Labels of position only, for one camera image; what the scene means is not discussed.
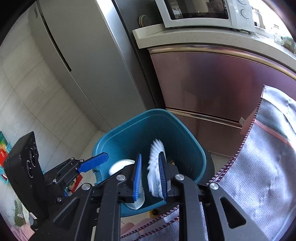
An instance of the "microwave control knob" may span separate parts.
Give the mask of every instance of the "microwave control knob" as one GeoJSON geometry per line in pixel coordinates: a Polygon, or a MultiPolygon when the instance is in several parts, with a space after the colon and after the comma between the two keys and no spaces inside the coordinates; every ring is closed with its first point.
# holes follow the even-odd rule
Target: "microwave control knob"
{"type": "Polygon", "coordinates": [[[244,18],[246,18],[246,19],[251,18],[251,14],[250,14],[250,12],[249,12],[248,10],[246,10],[246,9],[241,10],[241,14],[242,14],[242,16],[243,16],[244,18]]]}
{"type": "Polygon", "coordinates": [[[247,0],[238,0],[238,2],[242,5],[247,5],[248,1],[247,0]]]}

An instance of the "red package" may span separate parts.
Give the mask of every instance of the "red package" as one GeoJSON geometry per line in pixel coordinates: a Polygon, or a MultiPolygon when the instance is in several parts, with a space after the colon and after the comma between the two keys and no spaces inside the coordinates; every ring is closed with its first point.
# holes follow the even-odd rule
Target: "red package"
{"type": "Polygon", "coordinates": [[[0,165],[3,166],[3,162],[7,157],[7,152],[0,148],[0,165]]]}
{"type": "Polygon", "coordinates": [[[78,187],[79,183],[81,182],[82,180],[82,175],[81,174],[78,174],[78,176],[76,177],[76,182],[74,184],[74,187],[72,188],[72,190],[70,190],[71,193],[74,193],[76,188],[78,187]]]}

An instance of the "small round object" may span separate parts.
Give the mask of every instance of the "small round object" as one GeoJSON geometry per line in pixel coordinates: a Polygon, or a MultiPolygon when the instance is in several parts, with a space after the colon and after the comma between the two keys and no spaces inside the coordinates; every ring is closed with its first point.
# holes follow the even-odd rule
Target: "small round object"
{"type": "Polygon", "coordinates": [[[241,14],[246,19],[249,19],[251,17],[250,12],[248,10],[246,10],[246,9],[241,10],[241,14]]]}
{"type": "Polygon", "coordinates": [[[247,5],[248,1],[247,0],[237,0],[240,4],[242,5],[247,5]]]}
{"type": "Polygon", "coordinates": [[[84,183],[81,186],[82,190],[89,190],[91,188],[91,185],[89,183],[84,183]]]}
{"type": "Polygon", "coordinates": [[[179,181],[183,181],[185,177],[182,174],[177,174],[175,178],[179,181]]]}
{"type": "Polygon", "coordinates": [[[211,183],[210,188],[213,189],[213,190],[217,190],[219,188],[219,186],[218,186],[217,183],[211,183]]]}
{"type": "Polygon", "coordinates": [[[143,27],[150,26],[152,24],[151,24],[150,18],[147,15],[141,15],[139,17],[139,25],[141,28],[143,28],[143,27]]]}
{"type": "Polygon", "coordinates": [[[35,155],[38,155],[37,145],[35,142],[33,143],[33,150],[34,150],[35,155]]]}
{"type": "Polygon", "coordinates": [[[157,210],[157,209],[153,209],[153,210],[151,211],[151,213],[152,213],[153,216],[158,216],[158,215],[159,215],[159,210],[157,210]]]}
{"type": "Polygon", "coordinates": [[[28,172],[30,178],[33,178],[33,164],[29,160],[27,160],[26,165],[27,165],[27,172],[28,172]]]}
{"type": "Polygon", "coordinates": [[[125,180],[125,178],[126,178],[125,175],[117,175],[117,176],[116,176],[116,179],[117,179],[118,181],[123,181],[123,180],[125,180]]]}

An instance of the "microwave oven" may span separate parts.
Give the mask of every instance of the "microwave oven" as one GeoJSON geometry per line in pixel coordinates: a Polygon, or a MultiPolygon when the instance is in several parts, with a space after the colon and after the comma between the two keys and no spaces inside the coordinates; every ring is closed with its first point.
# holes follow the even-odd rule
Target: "microwave oven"
{"type": "Polygon", "coordinates": [[[255,32],[248,0],[155,0],[166,28],[219,26],[255,32]]]}

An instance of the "sticker label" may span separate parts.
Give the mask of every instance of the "sticker label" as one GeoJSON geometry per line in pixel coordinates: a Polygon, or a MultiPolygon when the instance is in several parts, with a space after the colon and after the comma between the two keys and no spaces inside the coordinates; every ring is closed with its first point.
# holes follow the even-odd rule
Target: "sticker label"
{"type": "Polygon", "coordinates": [[[240,120],[239,120],[239,123],[243,126],[245,121],[246,120],[243,117],[241,117],[240,120]]]}
{"type": "Polygon", "coordinates": [[[32,216],[32,218],[37,219],[33,213],[29,213],[29,214],[32,216]]]}

